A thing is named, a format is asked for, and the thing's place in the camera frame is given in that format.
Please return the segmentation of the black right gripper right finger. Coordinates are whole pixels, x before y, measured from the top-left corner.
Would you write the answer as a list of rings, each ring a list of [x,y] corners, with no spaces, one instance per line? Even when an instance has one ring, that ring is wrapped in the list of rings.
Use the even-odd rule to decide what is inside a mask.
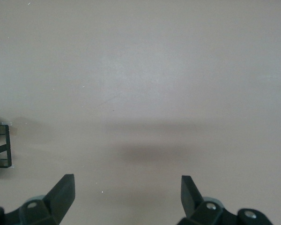
[[[272,222],[262,212],[243,208],[237,214],[225,209],[211,197],[202,197],[191,176],[181,178],[181,203],[185,212],[179,225],[270,225]]]

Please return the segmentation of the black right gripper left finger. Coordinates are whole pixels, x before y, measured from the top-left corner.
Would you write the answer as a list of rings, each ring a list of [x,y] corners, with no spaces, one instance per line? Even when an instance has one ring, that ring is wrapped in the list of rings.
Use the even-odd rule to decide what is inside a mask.
[[[74,175],[66,174],[46,195],[32,197],[12,212],[0,207],[0,225],[59,225],[74,200]]]

